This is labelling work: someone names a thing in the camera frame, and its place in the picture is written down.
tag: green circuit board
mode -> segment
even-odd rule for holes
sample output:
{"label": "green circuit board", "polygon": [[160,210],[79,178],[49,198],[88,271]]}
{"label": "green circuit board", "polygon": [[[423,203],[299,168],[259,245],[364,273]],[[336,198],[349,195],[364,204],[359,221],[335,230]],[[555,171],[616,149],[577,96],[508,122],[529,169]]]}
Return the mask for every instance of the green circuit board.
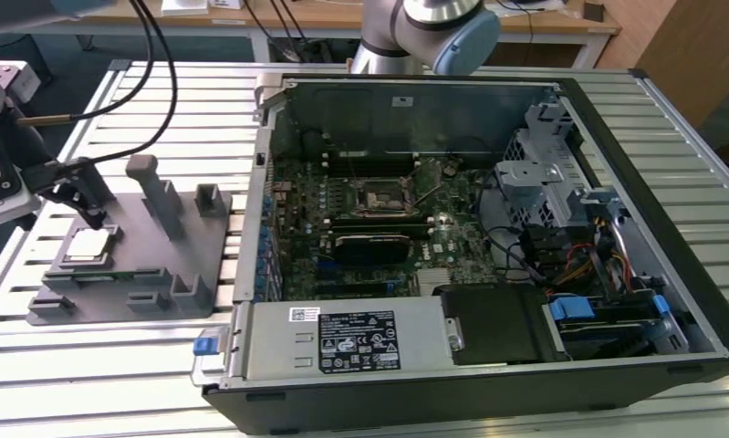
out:
{"label": "green circuit board", "polygon": [[[416,271],[447,268],[453,283],[496,282],[496,270],[471,206],[484,171],[457,170],[452,159],[427,158],[408,177],[331,178],[320,163],[275,163],[277,244],[288,301],[356,297],[321,297],[320,287],[388,284],[392,297],[419,296]],[[404,193],[400,205],[373,193]],[[407,260],[381,267],[339,268],[331,218],[399,214],[431,225],[428,239],[415,239]]]}

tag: gray 3d-printed holder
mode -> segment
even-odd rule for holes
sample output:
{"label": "gray 3d-printed holder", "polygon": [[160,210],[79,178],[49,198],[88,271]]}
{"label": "gray 3d-printed holder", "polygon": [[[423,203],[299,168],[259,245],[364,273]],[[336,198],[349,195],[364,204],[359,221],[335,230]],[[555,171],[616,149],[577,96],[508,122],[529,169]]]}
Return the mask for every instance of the gray 3d-printed holder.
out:
{"label": "gray 3d-printed holder", "polygon": [[205,318],[212,314],[232,197],[213,184],[177,193],[156,175],[157,161],[135,155],[127,175],[145,195],[105,204],[109,241],[92,259],[69,257],[76,218],[44,286],[29,305],[33,326]]}

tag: slotted metal table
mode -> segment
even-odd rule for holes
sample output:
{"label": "slotted metal table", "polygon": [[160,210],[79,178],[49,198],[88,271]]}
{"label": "slotted metal table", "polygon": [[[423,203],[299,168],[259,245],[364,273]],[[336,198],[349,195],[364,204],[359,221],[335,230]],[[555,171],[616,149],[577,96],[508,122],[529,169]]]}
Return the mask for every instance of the slotted metal table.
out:
{"label": "slotted metal table", "polygon": [[[145,69],[111,70],[88,110],[125,95]],[[72,211],[47,204],[35,227],[16,231],[0,256],[0,438],[71,436],[243,436],[191,385],[191,343],[229,322],[256,123],[253,85],[261,72],[341,73],[343,66],[181,63],[180,103],[171,129],[151,149],[159,173],[179,191],[217,183],[235,193],[217,307],[212,317],[140,323],[32,327],[27,306],[49,268]],[[575,77],[603,115],[716,284],[729,299],[729,172],[648,79],[625,71],[488,68],[479,75]],[[80,122],[61,159],[99,156],[144,141],[169,100],[165,65],[112,114]],[[601,163],[587,153],[597,178]],[[99,167],[113,192],[137,191],[125,160]],[[729,437],[729,377],[679,387],[629,408],[475,422],[435,423],[313,436],[616,437],[659,434]]]}

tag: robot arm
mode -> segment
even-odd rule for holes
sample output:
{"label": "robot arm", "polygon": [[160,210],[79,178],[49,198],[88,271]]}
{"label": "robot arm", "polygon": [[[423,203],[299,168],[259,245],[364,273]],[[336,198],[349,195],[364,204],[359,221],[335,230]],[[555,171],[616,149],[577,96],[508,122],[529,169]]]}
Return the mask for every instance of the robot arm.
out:
{"label": "robot arm", "polygon": [[471,74],[497,43],[483,0],[367,0],[353,73]]}
{"label": "robot arm", "polygon": [[[0,33],[80,18],[115,3],[116,0],[0,0]],[[36,130],[17,125],[20,117],[20,111],[0,88],[0,224],[15,220],[21,227],[29,228],[32,212],[40,206],[36,193],[69,203],[84,216],[92,209],[91,202],[80,204],[77,201],[79,190],[67,187],[53,191],[52,167],[57,163],[45,151]]]}
{"label": "robot arm", "polygon": [[79,19],[117,0],[0,0],[0,34]]}

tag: table leg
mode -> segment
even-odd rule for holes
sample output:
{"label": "table leg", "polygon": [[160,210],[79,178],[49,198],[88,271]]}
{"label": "table leg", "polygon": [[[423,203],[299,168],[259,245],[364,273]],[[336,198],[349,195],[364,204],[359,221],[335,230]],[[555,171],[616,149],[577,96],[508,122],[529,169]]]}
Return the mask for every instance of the table leg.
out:
{"label": "table leg", "polygon": [[273,62],[267,36],[256,29],[249,32],[248,37],[253,47],[253,60],[260,63]]}
{"label": "table leg", "polygon": [[575,58],[572,68],[595,68],[609,39],[609,34],[591,34],[588,36],[588,40],[579,52],[579,57]]}

